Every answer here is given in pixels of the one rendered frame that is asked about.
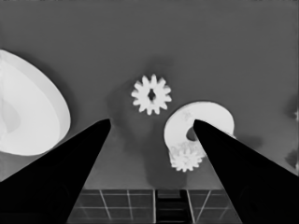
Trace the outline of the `large thick white disc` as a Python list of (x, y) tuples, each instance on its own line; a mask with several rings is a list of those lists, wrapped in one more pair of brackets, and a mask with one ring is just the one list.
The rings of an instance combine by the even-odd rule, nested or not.
[(23, 58), (0, 49), (0, 151), (37, 156), (53, 149), (71, 126), (57, 86)]

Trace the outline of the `white round carrier with pins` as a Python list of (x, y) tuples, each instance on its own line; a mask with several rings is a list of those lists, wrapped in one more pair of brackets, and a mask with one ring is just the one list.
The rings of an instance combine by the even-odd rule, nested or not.
[(205, 121), (231, 136), (234, 135), (235, 120), (224, 106), (213, 102), (193, 102), (184, 105), (175, 111), (164, 125), (164, 143), (168, 148), (169, 158), (173, 151), (186, 147), (201, 148), (205, 152), (198, 137), (194, 140), (187, 138), (187, 133), (196, 119)]

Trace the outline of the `dark robot body pale edges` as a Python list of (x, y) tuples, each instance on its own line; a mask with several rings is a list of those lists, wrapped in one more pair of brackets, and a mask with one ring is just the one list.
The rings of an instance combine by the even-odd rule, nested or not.
[(185, 189), (157, 189), (155, 209), (156, 224), (192, 224)]

